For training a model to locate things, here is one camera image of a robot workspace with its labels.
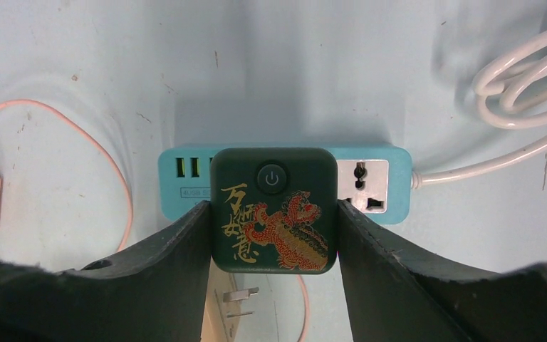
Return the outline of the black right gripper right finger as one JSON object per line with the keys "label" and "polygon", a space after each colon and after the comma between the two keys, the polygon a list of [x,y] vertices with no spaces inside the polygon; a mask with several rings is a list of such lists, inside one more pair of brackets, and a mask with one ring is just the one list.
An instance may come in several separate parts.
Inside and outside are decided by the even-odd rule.
{"label": "black right gripper right finger", "polygon": [[338,204],[355,341],[547,341],[547,262],[495,273],[429,252]]}

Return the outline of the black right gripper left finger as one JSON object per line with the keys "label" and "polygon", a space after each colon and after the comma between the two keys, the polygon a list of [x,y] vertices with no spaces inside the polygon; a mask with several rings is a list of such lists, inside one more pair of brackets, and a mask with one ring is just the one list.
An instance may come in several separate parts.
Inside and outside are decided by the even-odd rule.
{"label": "black right gripper left finger", "polygon": [[0,341],[199,341],[208,202],[80,270],[0,261]]}

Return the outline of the dark green dragon adapter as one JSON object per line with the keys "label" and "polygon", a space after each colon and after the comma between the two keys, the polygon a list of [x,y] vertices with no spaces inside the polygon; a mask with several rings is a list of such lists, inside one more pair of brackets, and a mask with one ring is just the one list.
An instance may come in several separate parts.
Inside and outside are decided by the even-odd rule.
{"label": "dark green dragon adapter", "polygon": [[212,259],[223,271],[322,274],[338,244],[338,166],[319,147],[238,147],[210,164]]}

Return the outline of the teal blue power strip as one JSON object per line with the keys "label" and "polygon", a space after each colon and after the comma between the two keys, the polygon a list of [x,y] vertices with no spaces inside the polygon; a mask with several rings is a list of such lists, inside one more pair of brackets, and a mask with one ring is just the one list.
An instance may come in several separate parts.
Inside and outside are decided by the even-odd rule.
{"label": "teal blue power strip", "polygon": [[[398,224],[410,209],[412,158],[388,143],[324,144],[337,160],[338,195],[378,224]],[[210,162],[225,145],[181,145],[157,161],[161,210],[175,221],[209,199]]]}

